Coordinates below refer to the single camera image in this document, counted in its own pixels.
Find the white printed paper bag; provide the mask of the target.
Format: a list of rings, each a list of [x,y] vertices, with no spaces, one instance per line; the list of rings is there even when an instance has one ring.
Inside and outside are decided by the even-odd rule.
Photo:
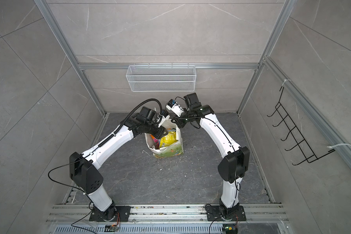
[[[151,134],[145,134],[148,148],[157,159],[179,156],[184,153],[181,131],[175,123],[167,120],[162,125],[168,134],[161,139],[155,138]]]

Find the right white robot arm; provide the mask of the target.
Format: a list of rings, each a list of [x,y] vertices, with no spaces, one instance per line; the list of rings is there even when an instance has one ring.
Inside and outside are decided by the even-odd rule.
[[[202,105],[196,93],[188,94],[183,99],[185,108],[172,99],[166,104],[166,110],[174,115],[172,123],[179,128],[195,122],[195,128],[204,129],[217,146],[222,157],[217,169],[223,180],[218,213],[219,216],[228,218],[237,213],[240,207],[238,195],[242,179],[248,170],[250,151],[235,142],[218,121],[213,109],[209,105]]]

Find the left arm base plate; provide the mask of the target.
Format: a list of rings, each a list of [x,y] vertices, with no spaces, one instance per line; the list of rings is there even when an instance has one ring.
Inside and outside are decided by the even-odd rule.
[[[129,220],[131,207],[130,206],[113,206],[111,205],[106,211],[100,211],[96,206],[93,206],[89,221],[96,222],[127,222]]]

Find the yellow chips snack bag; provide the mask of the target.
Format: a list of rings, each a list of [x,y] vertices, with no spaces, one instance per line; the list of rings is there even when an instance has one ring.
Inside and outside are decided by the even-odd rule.
[[[176,130],[168,129],[168,134],[160,139],[159,148],[168,147],[177,141]]]

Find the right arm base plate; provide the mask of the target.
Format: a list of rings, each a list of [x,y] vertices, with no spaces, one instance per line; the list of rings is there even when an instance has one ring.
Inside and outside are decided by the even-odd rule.
[[[232,208],[226,208],[223,204],[204,206],[208,221],[246,221],[244,207],[236,205]]]

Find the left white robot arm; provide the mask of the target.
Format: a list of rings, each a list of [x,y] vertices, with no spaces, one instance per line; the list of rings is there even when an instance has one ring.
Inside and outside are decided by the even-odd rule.
[[[168,134],[163,123],[169,115],[142,107],[136,114],[128,115],[106,138],[82,154],[77,152],[69,157],[70,178],[92,201],[105,220],[113,219],[115,204],[103,187],[103,176],[99,168],[125,143],[137,135],[146,133],[160,139]]]

